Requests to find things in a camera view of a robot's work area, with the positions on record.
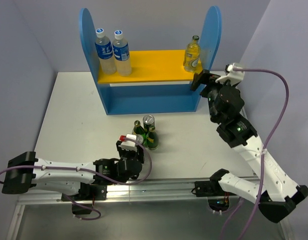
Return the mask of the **clear soda bottle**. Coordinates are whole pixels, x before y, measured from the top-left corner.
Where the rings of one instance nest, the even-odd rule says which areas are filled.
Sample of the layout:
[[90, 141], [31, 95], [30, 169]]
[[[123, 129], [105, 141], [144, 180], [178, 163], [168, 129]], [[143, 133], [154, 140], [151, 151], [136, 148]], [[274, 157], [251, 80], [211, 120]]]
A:
[[187, 45], [184, 54], [183, 68], [187, 72], [196, 71], [200, 58], [199, 36], [194, 35], [191, 42]]

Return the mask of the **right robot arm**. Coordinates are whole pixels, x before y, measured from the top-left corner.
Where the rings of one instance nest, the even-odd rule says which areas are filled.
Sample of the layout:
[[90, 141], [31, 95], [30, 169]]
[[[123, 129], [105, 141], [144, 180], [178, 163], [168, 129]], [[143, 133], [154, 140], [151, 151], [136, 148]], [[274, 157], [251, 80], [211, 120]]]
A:
[[196, 91], [201, 84], [205, 88], [200, 95], [208, 100], [210, 120], [218, 124], [219, 136], [238, 153], [259, 178], [263, 178], [261, 194], [258, 184], [239, 178], [228, 170], [220, 169], [208, 181], [195, 182], [197, 197], [215, 197], [231, 193], [252, 203], [256, 202], [260, 212], [271, 222], [278, 223], [288, 216], [308, 196], [308, 187], [293, 181], [262, 149], [262, 140], [252, 124], [240, 111], [244, 106], [240, 91], [236, 88], [243, 76], [219, 76], [208, 70], [195, 73], [190, 87]]

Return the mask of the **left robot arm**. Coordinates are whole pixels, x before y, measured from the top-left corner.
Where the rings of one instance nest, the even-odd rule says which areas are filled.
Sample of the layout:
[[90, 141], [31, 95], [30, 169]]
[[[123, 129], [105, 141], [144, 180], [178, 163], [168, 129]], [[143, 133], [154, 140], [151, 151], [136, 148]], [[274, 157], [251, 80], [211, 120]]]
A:
[[0, 180], [2, 193], [20, 195], [30, 189], [58, 192], [78, 200], [91, 198], [95, 186], [127, 185], [139, 182], [145, 161], [145, 148], [131, 138], [116, 142], [118, 158], [92, 162], [68, 163], [44, 160], [27, 151], [9, 160]]

